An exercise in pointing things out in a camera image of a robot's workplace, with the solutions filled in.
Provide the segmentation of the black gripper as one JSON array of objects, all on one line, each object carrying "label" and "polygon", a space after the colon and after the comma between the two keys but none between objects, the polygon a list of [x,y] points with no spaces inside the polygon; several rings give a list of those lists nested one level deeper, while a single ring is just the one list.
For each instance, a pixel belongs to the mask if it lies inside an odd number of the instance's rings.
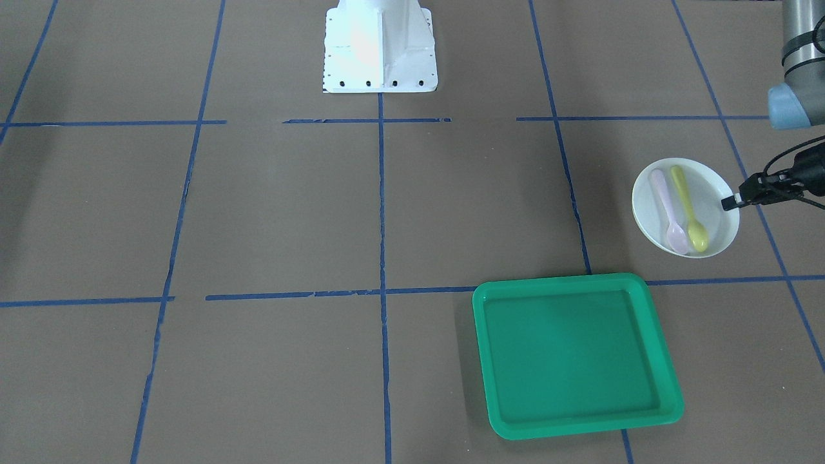
[{"label": "black gripper", "polygon": [[721,200],[724,211],[746,206],[767,206],[802,198],[802,189],[824,197],[824,144],[799,151],[793,158],[793,179],[784,174],[755,173],[733,196]]}]

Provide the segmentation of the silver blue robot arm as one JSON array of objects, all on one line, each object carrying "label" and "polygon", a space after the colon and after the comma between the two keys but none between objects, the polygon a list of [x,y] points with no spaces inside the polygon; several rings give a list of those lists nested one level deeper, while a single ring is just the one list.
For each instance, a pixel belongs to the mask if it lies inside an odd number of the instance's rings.
[{"label": "silver blue robot arm", "polygon": [[[772,129],[802,130],[824,122],[824,51],[822,1],[784,1],[782,6],[783,81],[767,92]],[[725,211],[780,202],[807,203],[824,195],[823,137],[815,137],[774,156],[752,174],[733,196],[721,200]]]}]

